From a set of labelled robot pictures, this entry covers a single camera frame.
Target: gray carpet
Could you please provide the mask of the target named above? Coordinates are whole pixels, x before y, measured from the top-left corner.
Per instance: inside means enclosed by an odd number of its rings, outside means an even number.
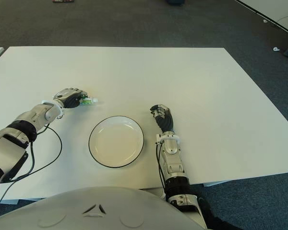
[[[288,58],[272,51],[288,34],[234,0],[0,0],[0,46],[224,47],[288,120]],[[194,189],[238,227],[288,230],[288,173]]]

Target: robot forearm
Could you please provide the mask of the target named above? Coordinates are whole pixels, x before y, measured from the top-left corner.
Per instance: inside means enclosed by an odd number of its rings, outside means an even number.
[[[0,131],[0,183],[8,182],[19,171],[28,154],[25,149],[34,142],[37,132],[57,117],[63,108],[74,108],[87,93],[79,89],[64,89],[51,101],[42,101],[32,110],[20,114],[10,125]]]

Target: robotic hand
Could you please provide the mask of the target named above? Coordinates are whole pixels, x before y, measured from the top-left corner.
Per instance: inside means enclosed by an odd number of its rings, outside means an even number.
[[[32,110],[20,114],[0,131],[0,183],[8,182],[27,159],[25,149],[35,141],[37,132],[56,118],[63,116],[64,108],[75,108],[87,92],[69,88],[57,93],[53,100],[42,101]]]
[[[156,104],[150,108],[150,111],[163,133],[173,132],[174,123],[169,108],[163,104]]]
[[[53,99],[62,104],[64,108],[75,108],[80,104],[81,99],[85,97],[87,97],[87,92],[69,88],[58,92]]]

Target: small green object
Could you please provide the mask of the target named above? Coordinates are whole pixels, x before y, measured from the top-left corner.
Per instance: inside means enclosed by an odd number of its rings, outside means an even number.
[[[81,100],[81,104],[92,104],[92,99],[88,97],[84,97]]]

